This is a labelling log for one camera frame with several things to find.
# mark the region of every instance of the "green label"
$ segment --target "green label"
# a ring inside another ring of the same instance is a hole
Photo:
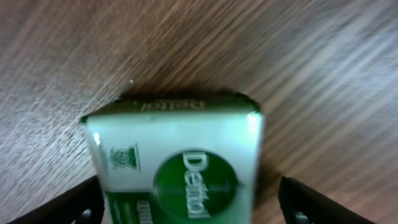
[[[168,159],[157,172],[154,194],[165,213],[183,220],[211,218],[233,200],[235,171],[221,157],[191,150]]]
[[[130,146],[128,149],[111,149],[110,161],[113,164],[113,169],[130,167],[133,170],[141,171],[138,146]]]

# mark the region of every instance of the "brown wooden surface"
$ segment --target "brown wooden surface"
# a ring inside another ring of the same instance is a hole
[[[130,80],[132,92],[248,94],[268,115],[262,180],[281,172],[374,222],[397,223],[397,7],[2,0],[0,223],[95,173],[78,118]],[[283,223],[276,185],[265,183],[254,223]]]

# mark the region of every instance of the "dettol logo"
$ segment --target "dettol logo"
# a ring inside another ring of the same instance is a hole
[[[165,161],[154,181],[155,197],[169,215],[189,220],[211,218],[233,200],[235,171],[223,158],[189,150]]]

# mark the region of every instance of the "dettol soap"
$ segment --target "dettol soap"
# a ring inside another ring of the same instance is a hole
[[[248,97],[116,101],[81,124],[113,223],[251,222],[264,116]]]

